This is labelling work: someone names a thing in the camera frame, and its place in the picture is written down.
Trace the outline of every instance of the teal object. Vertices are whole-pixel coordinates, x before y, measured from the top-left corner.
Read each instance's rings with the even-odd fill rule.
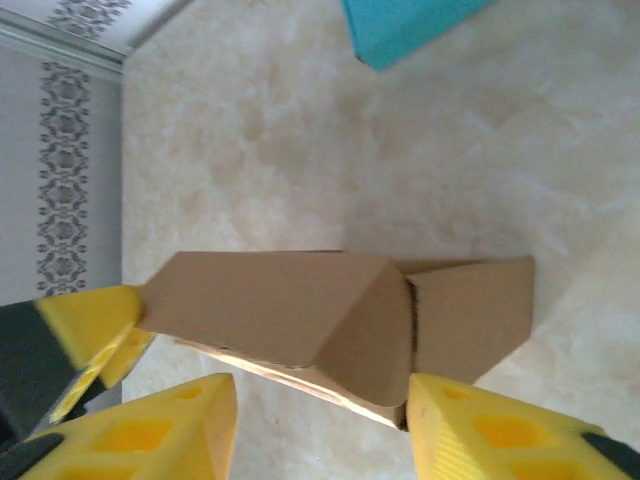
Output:
[[[384,70],[491,0],[342,0],[356,57]]]

